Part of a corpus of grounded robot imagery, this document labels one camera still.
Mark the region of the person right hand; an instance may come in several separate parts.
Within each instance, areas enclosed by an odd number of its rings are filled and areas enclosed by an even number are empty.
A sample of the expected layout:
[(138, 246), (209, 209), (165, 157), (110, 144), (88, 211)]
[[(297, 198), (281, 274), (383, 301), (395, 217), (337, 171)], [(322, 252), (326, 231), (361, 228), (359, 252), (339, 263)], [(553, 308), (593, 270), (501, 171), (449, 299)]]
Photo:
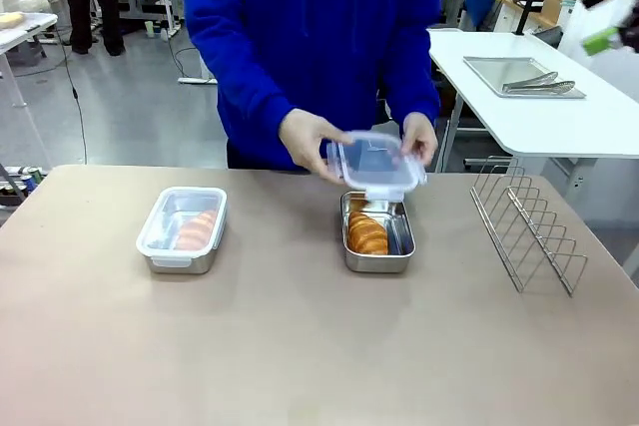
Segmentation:
[(320, 155), (323, 140), (350, 144), (352, 138), (324, 117), (301, 109), (292, 109), (279, 126), (279, 138), (298, 167), (334, 184), (340, 178), (332, 173)]

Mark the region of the person left hand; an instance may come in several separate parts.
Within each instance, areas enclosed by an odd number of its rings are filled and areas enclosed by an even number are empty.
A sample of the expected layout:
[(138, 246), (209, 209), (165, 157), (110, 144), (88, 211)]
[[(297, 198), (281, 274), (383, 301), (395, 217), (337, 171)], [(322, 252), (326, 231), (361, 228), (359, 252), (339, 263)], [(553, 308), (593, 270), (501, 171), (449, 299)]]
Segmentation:
[(402, 153), (428, 167), (437, 148), (438, 140), (430, 119), (419, 112), (408, 114), (403, 121)]

